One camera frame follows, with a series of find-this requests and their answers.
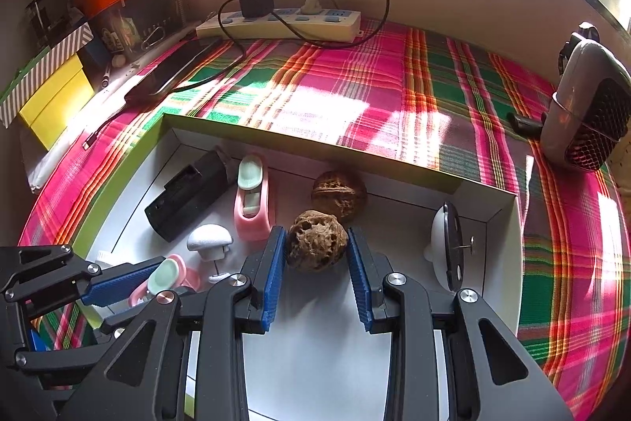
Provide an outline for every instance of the power strip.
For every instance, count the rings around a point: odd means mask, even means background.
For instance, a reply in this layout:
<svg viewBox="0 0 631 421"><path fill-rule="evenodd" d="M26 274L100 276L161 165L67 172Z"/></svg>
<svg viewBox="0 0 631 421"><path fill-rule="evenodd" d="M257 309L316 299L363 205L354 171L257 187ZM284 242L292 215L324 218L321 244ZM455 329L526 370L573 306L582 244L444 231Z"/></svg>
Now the power strip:
<svg viewBox="0 0 631 421"><path fill-rule="evenodd" d="M299 8L274 10L285 22L291 25L305 38L323 41L351 43L359 34L360 12L348 10L322 10L316 15L303 15ZM273 15L245 19L241 12L222 15L222 23L226 30L236 39L285 39L298 37L287 29ZM228 37L219 27L217 16L208 19L197 28L199 38L209 36Z"/></svg>

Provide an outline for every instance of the smartphone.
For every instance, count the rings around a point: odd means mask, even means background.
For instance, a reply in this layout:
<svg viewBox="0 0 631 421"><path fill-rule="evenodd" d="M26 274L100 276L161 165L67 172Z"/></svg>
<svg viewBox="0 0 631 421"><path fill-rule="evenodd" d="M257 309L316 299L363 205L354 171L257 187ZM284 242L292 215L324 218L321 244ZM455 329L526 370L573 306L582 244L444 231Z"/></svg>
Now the smartphone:
<svg viewBox="0 0 631 421"><path fill-rule="evenodd" d="M125 94L125 104L138 106L160 102L221 42L220 37L186 41Z"/></svg>

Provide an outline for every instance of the metal bolt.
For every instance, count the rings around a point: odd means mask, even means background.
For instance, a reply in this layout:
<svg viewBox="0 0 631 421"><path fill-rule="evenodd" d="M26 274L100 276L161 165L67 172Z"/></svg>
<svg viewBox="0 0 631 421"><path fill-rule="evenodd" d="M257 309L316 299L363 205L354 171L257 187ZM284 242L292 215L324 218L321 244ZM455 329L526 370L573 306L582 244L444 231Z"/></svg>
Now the metal bolt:
<svg viewBox="0 0 631 421"><path fill-rule="evenodd" d="M463 289L460 291L460 299L467 303L475 303L478 301L478 294L473 289Z"/></svg>
<svg viewBox="0 0 631 421"><path fill-rule="evenodd" d="M387 281L393 286L403 286L407 280L408 279L405 275L403 275L403 273L394 272L387 276Z"/></svg>
<svg viewBox="0 0 631 421"><path fill-rule="evenodd" d="M230 275L228 277L228 281L230 282L231 286L242 286L247 282L247 277L242 273L235 273L234 275Z"/></svg>
<svg viewBox="0 0 631 421"><path fill-rule="evenodd" d="M156 300L158 300L158 303L166 305L175 300L175 293L173 291L161 291L156 295Z"/></svg>

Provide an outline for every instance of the tablecloth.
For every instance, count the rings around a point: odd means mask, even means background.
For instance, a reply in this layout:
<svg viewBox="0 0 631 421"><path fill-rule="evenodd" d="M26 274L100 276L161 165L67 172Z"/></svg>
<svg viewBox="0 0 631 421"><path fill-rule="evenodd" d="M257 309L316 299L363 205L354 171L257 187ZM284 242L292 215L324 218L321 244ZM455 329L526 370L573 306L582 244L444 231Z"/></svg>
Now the tablecloth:
<svg viewBox="0 0 631 421"><path fill-rule="evenodd" d="M496 54L398 24L350 50L294 40L247 48L248 59L226 77L172 94L148 113L119 116L89 151L80 138L40 194L20 244L72 243L110 174L162 113L313 138L506 189L518 196L523 232L519 339L585 420L616 378L627 343L629 238L607 166L557 169L507 124L509 111L539 118L553 86ZM224 43L189 82L237 52ZM85 339L74 311L47 317L45 327L57 326L56 348Z"/></svg>

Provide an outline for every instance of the speaker grille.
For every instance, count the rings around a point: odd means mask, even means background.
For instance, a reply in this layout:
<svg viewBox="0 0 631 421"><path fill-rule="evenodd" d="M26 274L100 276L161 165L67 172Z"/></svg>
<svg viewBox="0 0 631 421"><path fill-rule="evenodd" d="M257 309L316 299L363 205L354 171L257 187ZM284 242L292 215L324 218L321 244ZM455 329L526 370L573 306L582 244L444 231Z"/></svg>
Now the speaker grille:
<svg viewBox="0 0 631 421"><path fill-rule="evenodd" d="M596 89L583 124L566 150L566 161L590 172L598 170L616 142L626 134L630 115L629 91L613 79L603 80Z"/></svg>

